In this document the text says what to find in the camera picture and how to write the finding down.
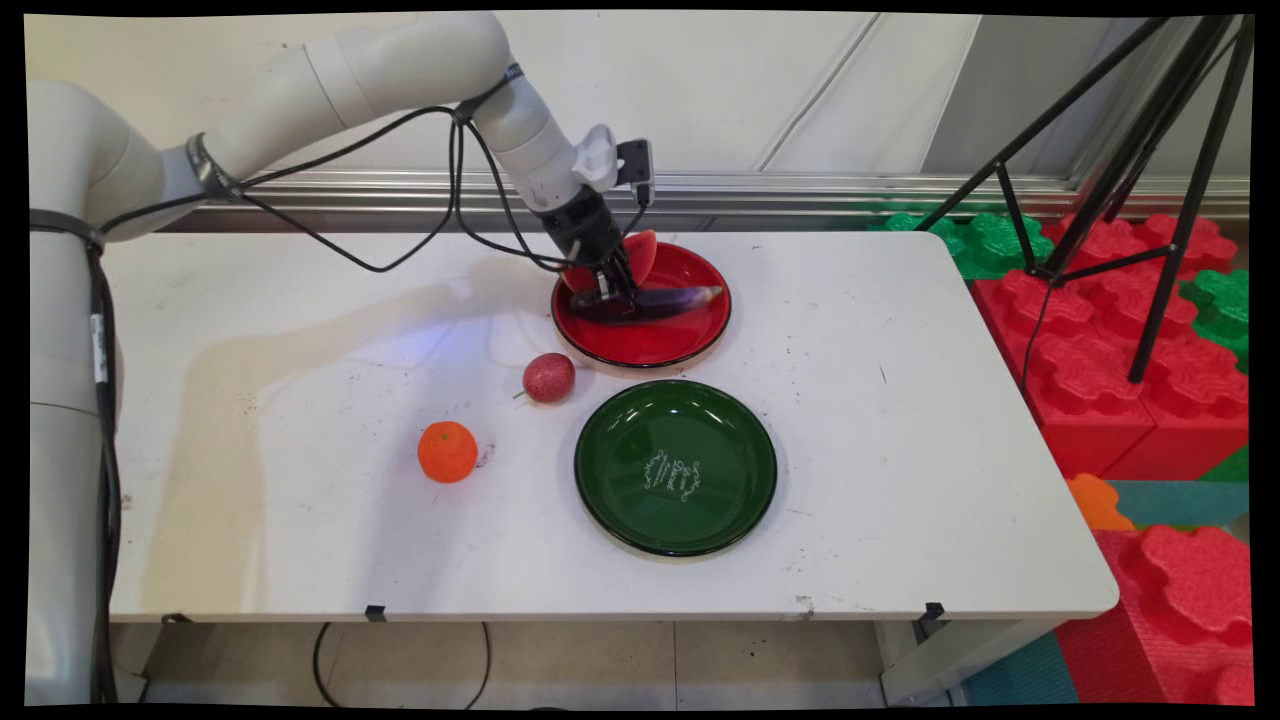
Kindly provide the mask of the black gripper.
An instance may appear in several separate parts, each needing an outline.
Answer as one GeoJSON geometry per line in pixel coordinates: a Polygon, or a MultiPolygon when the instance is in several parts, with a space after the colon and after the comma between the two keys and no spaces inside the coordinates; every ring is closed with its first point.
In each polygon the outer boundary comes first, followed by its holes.
{"type": "Polygon", "coordinates": [[[557,270],[572,268],[572,307],[635,301],[630,254],[602,193],[580,190],[563,206],[540,211],[540,223],[562,256],[557,270]]]}

